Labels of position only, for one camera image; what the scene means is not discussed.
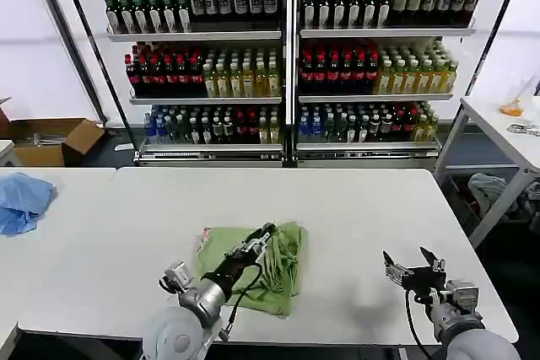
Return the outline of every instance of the black cable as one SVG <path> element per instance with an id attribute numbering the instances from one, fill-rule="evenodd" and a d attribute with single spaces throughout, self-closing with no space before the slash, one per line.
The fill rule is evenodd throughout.
<path id="1" fill-rule="evenodd" d="M 409 302 L 409 297 L 408 297 L 410 293 L 411 293 L 411 290 L 406 290 L 405 291 L 405 309 L 407 310 L 408 325 L 411 328 L 411 333 L 413 334 L 414 341 L 416 341 L 416 344 L 418 345 L 418 347 L 420 348 L 422 353 L 426 356 L 426 358 L 428 360 L 433 360 L 433 358 L 428 353 L 428 351 L 425 350 L 424 345 L 422 345 L 422 343 L 420 343 L 419 337 L 416 334 L 416 331 L 414 330 L 413 317 L 411 315 L 411 304 Z"/>

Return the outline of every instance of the shelf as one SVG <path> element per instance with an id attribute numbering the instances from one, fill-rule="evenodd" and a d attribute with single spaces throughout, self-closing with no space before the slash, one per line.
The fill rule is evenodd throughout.
<path id="1" fill-rule="evenodd" d="M 278 105 L 281 97 L 212 97 L 192 99 L 138 99 L 131 97 L 132 105 Z"/>
<path id="2" fill-rule="evenodd" d="M 347 96 L 298 96 L 300 103 L 367 103 L 382 101 L 449 100 L 453 94 L 357 94 Z"/>
<path id="3" fill-rule="evenodd" d="M 381 37 L 467 37 L 476 29 L 471 24 L 464 29 L 448 27 L 426 27 L 411 29 L 343 29 L 343 30 L 300 30 L 302 38 L 381 38 Z"/>
<path id="4" fill-rule="evenodd" d="M 213 31 L 201 33 L 111 34 L 112 42 L 279 40 L 281 31 Z"/>

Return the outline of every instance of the table leg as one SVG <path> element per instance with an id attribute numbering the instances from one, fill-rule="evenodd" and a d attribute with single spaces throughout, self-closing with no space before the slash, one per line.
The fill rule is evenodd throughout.
<path id="1" fill-rule="evenodd" d="M 512 202 L 516 200 L 525 187 L 531 184 L 536 176 L 536 173 L 531 172 L 529 169 L 520 168 L 511 182 L 506 186 L 505 191 L 503 191 L 474 232 L 472 232 L 471 236 L 469 236 L 469 241 L 474 249 L 478 248 L 478 245 L 489 234 L 491 229 L 505 215 L 506 210 L 512 205 Z"/>
<path id="2" fill-rule="evenodd" d="M 448 151 L 452 143 L 454 143 L 454 141 L 462 133 L 463 129 L 465 129 L 465 125 L 467 124 L 468 118 L 469 116 L 465 112 L 463 105 L 460 105 L 459 111 L 457 113 L 457 118 L 456 118 L 456 121 L 454 122 L 454 125 L 452 126 L 450 135 L 448 136 L 448 139 L 446 139 L 445 145 L 442 147 L 442 150 L 440 151 L 440 154 L 439 154 L 439 158 L 437 159 L 437 162 L 435 163 L 435 171 L 433 172 L 433 177 L 435 177 L 435 181 L 439 183 L 439 185 L 441 185 L 445 179 L 446 160 L 448 158 Z"/>

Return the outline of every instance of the bottle label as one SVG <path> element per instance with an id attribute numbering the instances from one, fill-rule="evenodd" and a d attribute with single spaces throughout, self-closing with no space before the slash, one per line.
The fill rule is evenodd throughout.
<path id="1" fill-rule="evenodd" d="M 167 21 L 167 27 L 169 27 L 169 32 L 175 33 L 176 32 L 175 14 L 169 8 L 166 9 L 163 12 L 163 14 L 165 15 L 165 20 Z"/>
<path id="2" fill-rule="evenodd" d="M 204 14 L 204 0 L 192 0 L 192 12 L 196 16 Z"/>
<path id="3" fill-rule="evenodd" d="M 343 14 L 345 13 L 344 6 L 336 6 L 334 8 L 334 29 L 341 29 L 341 24 L 343 22 Z"/>
<path id="4" fill-rule="evenodd" d="M 244 79 L 244 93 L 246 93 L 246 97 L 253 97 L 253 87 L 250 79 Z"/>
<path id="5" fill-rule="evenodd" d="M 210 131 L 203 132 L 202 136 L 204 137 L 204 143 L 209 144 L 212 141 L 212 134 L 210 133 Z"/>
<path id="6" fill-rule="evenodd" d="M 132 14 L 129 13 L 127 10 L 124 10 L 121 12 L 121 16 L 124 19 L 124 23 L 126 24 L 126 29 L 129 34 L 136 34 L 137 29 L 136 25 L 133 23 Z"/>
<path id="7" fill-rule="evenodd" d="M 305 7 L 305 27 L 307 29 L 313 28 L 313 16 L 315 15 L 315 8 L 313 6 Z"/>
<path id="8" fill-rule="evenodd" d="M 144 12 L 142 10 L 137 10 L 135 12 L 135 19 L 137 20 L 138 26 L 141 29 L 141 33 L 148 34 L 149 27 L 146 24 L 146 16 L 144 15 Z"/>
<path id="9" fill-rule="evenodd" d="M 321 6 L 319 8 L 319 29 L 325 29 L 328 22 L 328 12 L 330 8 L 328 6 Z"/>
<path id="10" fill-rule="evenodd" d="M 402 92 L 403 76 L 396 76 L 392 85 L 392 94 L 400 94 Z"/>
<path id="11" fill-rule="evenodd" d="M 208 92 L 208 97 L 216 97 L 216 88 L 213 84 L 213 80 L 209 79 L 206 82 L 204 82 L 206 85 L 206 91 Z"/>
<path id="12" fill-rule="evenodd" d="M 250 0 L 250 12 L 251 14 L 262 13 L 262 0 Z"/>
<path id="13" fill-rule="evenodd" d="M 111 25 L 112 34 L 121 34 L 120 23 L 118 23 L 116 13 L 107 12 L 107 18 L 109 19 L 109 24 Z"/>
<path id="14" fill-rule="evenodd" d="M 218 0 L 219 14 L 231 14 L 230 0 Z"/>
<path id="15" fill-rule="evenodd" d="M 162 33 L 161 29 L 161 17 L 157 10 L 150 10 L 150 18 L 152 19 L 152 24 L 154 25 L 154 30 L 156 33 Z"/>
<path id="16" fill-rule="evenodd" d="M 370 5 L 365 7 L 364 25 L 363 25 L 363 27 L 365 29 L 368 29 L 369 27 L 371 27 L 371 20 L 373 20 L 373 15 L 374 14 L 375 14 L 375 6 L 370 4 Z"/>
<path id="17" fill-rule="evenodd" d="M 192 32 L 192 22 L 189 19 L 189 13 L 184 8 L 180 9 L 178 11 L 178 14 L 180 15 L 180 21 L 182 23 L 182 28 L 184 29 L 185 33 L 191 33 Z"/>
<path id="18" fill-rule="evenodd" d="M 235 0 L 235 11 L 236 14 L 246 14 L 247 0 Z"/>
<path id="19" fill-rule="evenodd" d="M 377 20 L 377 29 L 382 29 L 386 26 L 386 19 L 388 18 L 388 12 L 390 11 L 390 6 L 383 4 L 379 8 L 379 18 Z"/>
<path id="20" fill-rule="evenodd" d="M 348 29 L 353 29 L 356 27 L 356 22 L 358 21 L 358 14 L 360 11 L 360 6 L 357 4 L 351 6 L 351 8 L 348 10 Z"/>
<path id="21" fill-rule="evenodd" d="M 465 0 L 452 0 L 451 10 L 452 12 L 459 12 L 463 8 Z"/>
<path id="22" fill-rule="evenodd" d="M 414 76 L 408 76 L 403 86 L 403 94 L 413 94 Z"/>
<path id="23" fill-rule="evenodd" d="M 227 97 L 227 82 L 224 79 L 218 79 L 218 90 L 220 97 Z"/>
<path id="24" fill-rule="evenodd" d="M 264 13 L 275 14 L 278 12 L 278 0 L 264 0 Z"/>
<path id="25" fill-rule="evenodd" d="M 233 88 L 233 97 L 242 97 L 240 93 L 240 80 L 238 78 L 230 79 L 230 87 Z"/>
<path id="26" fill-rule="evenodd" d="M 435 8 L 435 0 L 423 0 L 420 8 L 425 12 L 430 12 Z"/>
<path id="27" fill-rule="evenodd" d="M 405 10 L 405 5 L 407 4 L 407 0 L 394 0 L 394 4 L 392 4 L 391 9 L 396 10 L 398 12 L 402 12 Z"/>
<path id="28" fill-rule="evenodd" d="M 268 78 L 268 85 L 270 87 L 270 95 L 272 97 L 279 96 L 278 78 Z"/>
<path id="29" fill-rule="evenodd" d="M 408 0 L 407 2 L 407 10 L 411 12 L 415 12 L 418 9 L 420 9 L 420 1 L 421 0 Z"/>
<path id="30" fill-rule="evenodd" d="M 217 14 L 218 6 L 216 0 L 204 0 L 204 7 L 206 8 L 206 14 Z"/>
<path id="31" fill-rule="evenodd" d="M 388 82 L 390 78 L 387 76 L 381 77 L 381 83 L 379 84 L 379 94 L 386 94 L 388 92 Z"/>

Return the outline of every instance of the red label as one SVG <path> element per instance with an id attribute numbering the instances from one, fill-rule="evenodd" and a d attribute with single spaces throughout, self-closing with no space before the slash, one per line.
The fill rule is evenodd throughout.
<path id="1" fill-rule="evenodd" d="M 341 72 L 341 73 L 339 73 L 339 78 L 341 80 L 350 80 L 351 76 L 352 76 L 351 72 Z"/>
<path id="2" fill-rule="evenodd" d="M 314 78 L 317 82 L 322 82 L 322 81 L 324 81 L 325 76 L 326 76 L 326 75 L 325 75 L 324 73 L 317 73 L 317 72 L 313 73 L 313 78 Z"/>

